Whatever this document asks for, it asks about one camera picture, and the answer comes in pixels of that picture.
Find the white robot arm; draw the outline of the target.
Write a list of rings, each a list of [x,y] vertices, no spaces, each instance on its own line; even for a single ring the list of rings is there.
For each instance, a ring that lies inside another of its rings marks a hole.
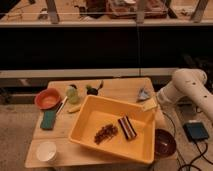
[[[171,81],[157,92],[157,101],[161,105],[171,105],[188,97],[213,123],[213,94],[205,87],[206,82],[207,74],[201,69],[177,69]]]

